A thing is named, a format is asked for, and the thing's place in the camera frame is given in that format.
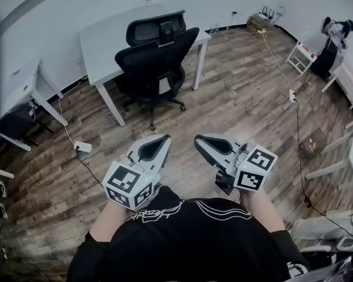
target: white wall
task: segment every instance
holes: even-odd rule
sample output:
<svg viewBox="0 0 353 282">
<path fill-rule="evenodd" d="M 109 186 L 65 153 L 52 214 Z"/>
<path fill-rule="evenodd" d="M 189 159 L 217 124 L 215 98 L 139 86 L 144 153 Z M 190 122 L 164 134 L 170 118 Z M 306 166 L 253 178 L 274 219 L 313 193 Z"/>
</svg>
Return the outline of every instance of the white wall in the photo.
<svg viewBox="0 0 353 282">
<path fill-rule="evenodd" d="M 319 51 L 326 39 L 319 27 L 326 16 L 337 21 L 353 20 L 353 0 L 291 0 L 277 24 L 306 42 L 310 49 Z M 348 37 L 348 45 L 343 55 L 353 67 L 353 33 Z"/>
<path fill-rule="evenodd" d="M 14 4 L 0 0 L 0 19 Z M 231 12 L 238 12 L 238 22 L 260 10 L 263 4 L 276 8 L 285 0 L 154 0 L 185 9 L 189 22 L 202 29 L 214 23 L 227 26 Z M 145 0 L 46 0 L 23 16 L 0 37 L 0 65 L 2 76 L 9 76 L 15 69 L 39 56 L 46 70 L 54 77 L 60 89 L 80 79 L 84 72 L 75 60 L 81 58 L 78 32 L 84 27 L 110 15 L 136 6 Z M 52 96 L 47 87 L 46 96 Z"/>
</svg>

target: sneaker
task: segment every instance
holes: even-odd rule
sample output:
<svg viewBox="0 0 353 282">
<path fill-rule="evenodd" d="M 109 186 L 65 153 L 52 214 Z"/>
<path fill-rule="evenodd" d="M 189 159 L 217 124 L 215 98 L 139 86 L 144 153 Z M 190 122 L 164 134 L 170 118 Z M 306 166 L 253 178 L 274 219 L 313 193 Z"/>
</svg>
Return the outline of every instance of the sneaker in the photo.
<svg viewBox="0 0 353 282">
<path fill-rule="evenodd" d="M 6 198 L 6 191 L 5 191 L 5 185 L 2 181 L 0 181 L 0 190 L 2 192 L 1 197 Z"/>
<path fill-rule="evenodd" d="M 4 207 L 3 203 L 0 203 L 0 209 L 1 209 L 1 212 L 2 212 L 2 218 L 3 219 L 7 219 L 8 215 L 7 215 L 6 211 L 5 211 L 5 207 Z"/>
</svg>

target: wooden floor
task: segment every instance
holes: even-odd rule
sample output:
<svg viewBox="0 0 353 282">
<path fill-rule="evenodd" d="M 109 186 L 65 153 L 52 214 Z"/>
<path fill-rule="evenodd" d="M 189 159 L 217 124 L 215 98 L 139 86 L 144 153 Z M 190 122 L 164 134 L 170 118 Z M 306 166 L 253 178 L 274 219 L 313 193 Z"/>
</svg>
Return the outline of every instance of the wooden floor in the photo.
<svg viewBox="0 0 353 282">
<path fill-rule="evenodd" d="M 298 90 L 303 79 L 285 63 L 295 43 L 279 30 L 274 30 L 267 42 L 293 89 Z M 194 148 L 194 137 L 199 133 L 227 133 L 242 143 L 259 143 L 278 155 L 265 189 L 287 227 L 298 218 L 317 216 L 303 202 L 297 155 L 297 104 L 289 102 L 288 85 L 263 39 L 243 33 L 216 34 L 208 44 L 197 91 L 191 89 L 195 53 L 196 50 L 191 51 L 184 61 L 187 77 L 178 96 L 187 111 L 180 112 L 178 106 L 166 103 L 155 112 L 155 133 L 172 137 L 171 152 L 160 172 L 162 182 L 181 197 L 225 197 L 214 184 L 216 170 Z M 348 132 L 344 126 L 353 114 L 347 101 L 336 85 L 322 94 L 324 85 L 310 75 L 297 96 L 301 140 L 319 127 L 328 142 Z M 108 83 L 107 88 L 119 106 L 125 97 L 115 83 Z M 53 105 L 58 108 L 58 101 Z M 121 111 L 126 126 L 120 127 L 88 82 L 69 92 L 61 106 L 69 121 L 71 138 L 93 145 L 92 153 L 82 158 L 99 180 L 135 139 L 151 134 L 145 108 L 133 105 L 128 113 Z M 0 168 L 15 175 L 13 180 L 3 179 L 8 197 L 2 201 L 9 219 L 3 223 L 0 243 L 12 254 L 36 263 L 53 281 L 59 281 L 65 280 L 68 264 L 102 210 L 106 196 L 78 161 L 64 128 L 49 116 L 42 115 L 41 120 L 55 131 L 54 136 L 35 129 L 30 138 L 40 143 L 39 147 L 28 153 L 11 146 L 0 157 Z M 342 146 L 324 157 L 303 160 L 302 175 L 335 163 L 347 153 L 347 147 Z M 352 178 L 347 168 L 305 181 L 305 188 L 322 212 L 353 208 L 353 188 L 336 188 Z M 230 199 L 238 201 L 238 192 Z M 31 265 L 13 258 L 2 270 L 22 280 L 47 280 Z"/>
</svg>

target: black t-shirt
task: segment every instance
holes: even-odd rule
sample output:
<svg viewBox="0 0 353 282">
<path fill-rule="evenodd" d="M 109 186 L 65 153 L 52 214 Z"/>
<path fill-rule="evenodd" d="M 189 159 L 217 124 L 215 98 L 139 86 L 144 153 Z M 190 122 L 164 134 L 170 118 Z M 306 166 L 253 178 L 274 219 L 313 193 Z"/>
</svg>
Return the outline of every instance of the black t-shirt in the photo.
<svg viewBox="0 0 353 282">
<path fill-rule="evenodd" d="M 241 205 L 161 187 L 110 243 L 87 234 L 67 281 L 285 281 L 306 268 L 286 231 L 269 233 Z"/>
</svg>

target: stool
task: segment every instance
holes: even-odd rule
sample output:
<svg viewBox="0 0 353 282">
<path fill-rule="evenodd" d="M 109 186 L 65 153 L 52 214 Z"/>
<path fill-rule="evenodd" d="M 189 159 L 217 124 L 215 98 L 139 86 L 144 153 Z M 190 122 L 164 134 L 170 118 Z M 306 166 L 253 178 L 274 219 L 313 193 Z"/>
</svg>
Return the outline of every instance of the stool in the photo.
<svg viewBox="0 0 353 282">
<path fill-rule="evenodd" d="M 301 62 L 301 60 L 295 56 L 297 51 L 299 51 L 305 58 L 307 58 L 309 60 L 309 64 L 307 66 L 305 66 Z M 298 61 L 298 63 L 293 63 L 292 59 L 296 59 Z M 302 76 L 308 70 L 308 68 L 310 68 L 311 64 L 315 62 L 316 59 L 317 59 L 317 56 L 314 55 L 312 53 L 312 51 L 310 51 L 310 49 L 308 51 L 306 51 L 306 49 L 304 48 L 304 44 L 301 43 L 300 41 L 298 41 L 297 44 L 294 46 L 292 52 L 289 54 L 286 63 L 289 62 L 295 69 L 298 70 L 298 72 Z"/>
</svg>

